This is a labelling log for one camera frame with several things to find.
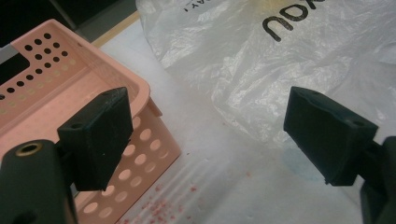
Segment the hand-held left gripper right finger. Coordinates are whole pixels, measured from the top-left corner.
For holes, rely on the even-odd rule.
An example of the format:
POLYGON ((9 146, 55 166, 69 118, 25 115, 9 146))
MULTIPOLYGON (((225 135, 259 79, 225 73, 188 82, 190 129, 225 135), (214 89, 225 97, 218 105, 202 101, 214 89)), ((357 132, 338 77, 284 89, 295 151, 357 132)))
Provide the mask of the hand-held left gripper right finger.
POLYGON ((333 186, 351 186, 357 158, 369 148, 378 127, 326 95, 290 89, 283 130, 333 186))

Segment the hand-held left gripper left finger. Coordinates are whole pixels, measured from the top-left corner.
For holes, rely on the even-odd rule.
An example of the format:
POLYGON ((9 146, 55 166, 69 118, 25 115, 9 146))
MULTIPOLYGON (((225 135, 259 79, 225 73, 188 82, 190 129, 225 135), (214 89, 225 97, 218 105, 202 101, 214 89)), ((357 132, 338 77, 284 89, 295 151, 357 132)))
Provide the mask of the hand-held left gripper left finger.
POLYGON ((57 133, 72 154, 79 191, 104 190, 134 131, 128 91, 104 91, 62 124, 57 133))

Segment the pink perforated plastic basket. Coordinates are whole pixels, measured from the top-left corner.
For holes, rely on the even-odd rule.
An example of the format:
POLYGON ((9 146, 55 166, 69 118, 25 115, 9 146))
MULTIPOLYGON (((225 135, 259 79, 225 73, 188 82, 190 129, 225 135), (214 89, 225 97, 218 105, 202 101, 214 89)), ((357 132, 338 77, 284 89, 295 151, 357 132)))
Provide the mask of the pink perforated plastic basket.
POLYGON ((23 142, 57 141, 57 128, 98 94, 127 89, 134 131, 120 164, 106 191, 76 197, 80 224, 115 224, 180 154, 149 84, 55 20, 8 47, 28 66, 0 84, 0 160, 23 142))

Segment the translucent white plastic bag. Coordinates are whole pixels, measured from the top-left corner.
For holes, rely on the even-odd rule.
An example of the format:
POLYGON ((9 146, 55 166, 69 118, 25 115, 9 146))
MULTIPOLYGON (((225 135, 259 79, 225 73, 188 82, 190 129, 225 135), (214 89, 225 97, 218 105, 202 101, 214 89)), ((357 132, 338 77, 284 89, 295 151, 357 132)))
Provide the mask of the translucent white plastic bag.
POLYGON ((260 142, 282 143, 293 86, 396 135, 396 0, 136 0, 165 71, 260 142))

